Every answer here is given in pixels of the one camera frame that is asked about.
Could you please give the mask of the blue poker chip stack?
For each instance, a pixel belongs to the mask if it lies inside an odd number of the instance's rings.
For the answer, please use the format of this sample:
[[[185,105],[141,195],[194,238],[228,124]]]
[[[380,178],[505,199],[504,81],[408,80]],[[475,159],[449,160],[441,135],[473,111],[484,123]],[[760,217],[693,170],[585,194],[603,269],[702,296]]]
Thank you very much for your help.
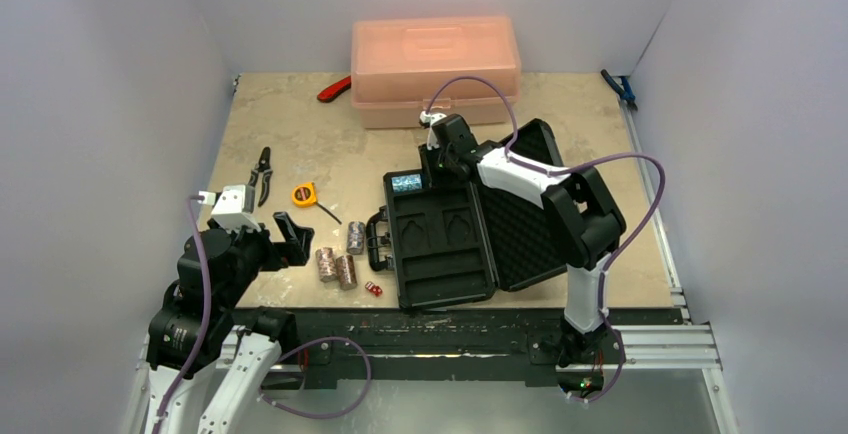
[[[401,176],[393,176],[390,179],[390,186],[393,192],[412,192],[420,190],[423,187],[423,182],[420,174],[408,174]]]

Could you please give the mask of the black plastic poker case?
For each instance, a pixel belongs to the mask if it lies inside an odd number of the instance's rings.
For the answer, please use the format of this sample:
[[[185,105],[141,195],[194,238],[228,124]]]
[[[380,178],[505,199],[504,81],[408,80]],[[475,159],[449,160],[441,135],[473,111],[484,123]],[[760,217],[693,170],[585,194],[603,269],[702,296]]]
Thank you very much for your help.
[[[548,125],[522,127],[540,161],[561,166]],[[420,174],[423,187],[392,191],[393,176]],[[479,302],[566,272],[553,252],[542,213],[476,183],[429,187],[418,170],[383,177],[386,203],[366,225],[369,264],[395,273],[403,309]]]

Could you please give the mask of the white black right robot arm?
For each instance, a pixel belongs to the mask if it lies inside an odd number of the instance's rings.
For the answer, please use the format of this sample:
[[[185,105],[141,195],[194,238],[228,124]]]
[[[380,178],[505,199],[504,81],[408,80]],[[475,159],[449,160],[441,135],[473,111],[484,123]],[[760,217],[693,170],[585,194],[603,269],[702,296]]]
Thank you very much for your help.
[[[576,361],[596,353],[608,327],[607,271],[621,247],[626,221],[599,171],[544,163],[516,151],[523,130],[502,142],[476,139],[459,114],[423,111],[428,132],[420,147],[432,187],[476,183],[539,210],[553,252],[568,274],[561,346]]]

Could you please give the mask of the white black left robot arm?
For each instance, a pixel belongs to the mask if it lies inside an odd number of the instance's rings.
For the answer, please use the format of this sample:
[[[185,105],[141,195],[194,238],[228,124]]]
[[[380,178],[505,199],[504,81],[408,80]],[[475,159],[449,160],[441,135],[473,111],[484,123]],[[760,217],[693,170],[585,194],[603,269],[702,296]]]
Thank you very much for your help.
[[[297,225],[285,212],[275,213],[274,221],[280,242],[272,241],[263,224],[226,229],[214,219],[186,241],[178,278],[148,326],[145,432],[234,432],[272,364],[297,353],[293,314],[263,308],[243,325],[232,366],[218,388],[210,388],[247,288],[261,272],[304,266],[310,259],[314,229]]]

